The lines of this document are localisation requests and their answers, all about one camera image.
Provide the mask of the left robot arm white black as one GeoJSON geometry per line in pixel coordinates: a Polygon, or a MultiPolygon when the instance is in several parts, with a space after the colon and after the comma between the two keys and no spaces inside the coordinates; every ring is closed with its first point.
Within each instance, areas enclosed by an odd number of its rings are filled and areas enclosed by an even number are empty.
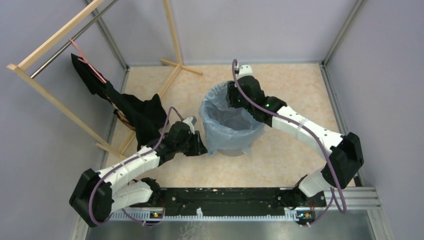
{"type": "Polygon", "coordinates": [[[172,160],[176,154],[187,157],[208,152],[200,132],[195,130],[196,118],[176,121],[162,138],[143,146],[132,156],[111,167],[84,171],[69,199],[70,206],[90,228],[103,224],[117,210],[142,204],[159,207],[164,203],[156,180],[145,177],[130,183],[148,170],[172,160]]]}

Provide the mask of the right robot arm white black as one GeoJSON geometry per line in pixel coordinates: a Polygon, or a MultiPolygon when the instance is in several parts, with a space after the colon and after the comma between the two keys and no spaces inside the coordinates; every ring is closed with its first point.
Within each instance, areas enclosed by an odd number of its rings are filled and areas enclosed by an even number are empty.
{"type": "Polygon", "coordinates": [[[243,108],[252,117],[271,128],[285,132],[315,150],[324,160],[324,167],[308,174],[291,190],[291,207],[307,206],[322,191],[338,193],[337,207],[347,208],[343,190],[364,164],[361,141],[349,132],[343,135],[328,130],[293,110],[286,102],[266,96],[259,81],[252,75],[237,76],[227,85],[227,102],[232,108],[243,108]]]}

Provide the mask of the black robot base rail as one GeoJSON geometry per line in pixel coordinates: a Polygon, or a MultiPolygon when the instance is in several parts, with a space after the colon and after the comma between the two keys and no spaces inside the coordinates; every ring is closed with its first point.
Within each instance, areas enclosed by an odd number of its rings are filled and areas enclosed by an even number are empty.
{"type": "Polygon", "coordinates": [[[279,187],[183,188],[155,186],[147,202],[134,208],[163,210],[165,217],[257,219],[286,217],[296,222],[315,218],[315,208],[326,206],[323,192],[312,197],[300,190],[279,187]]]}

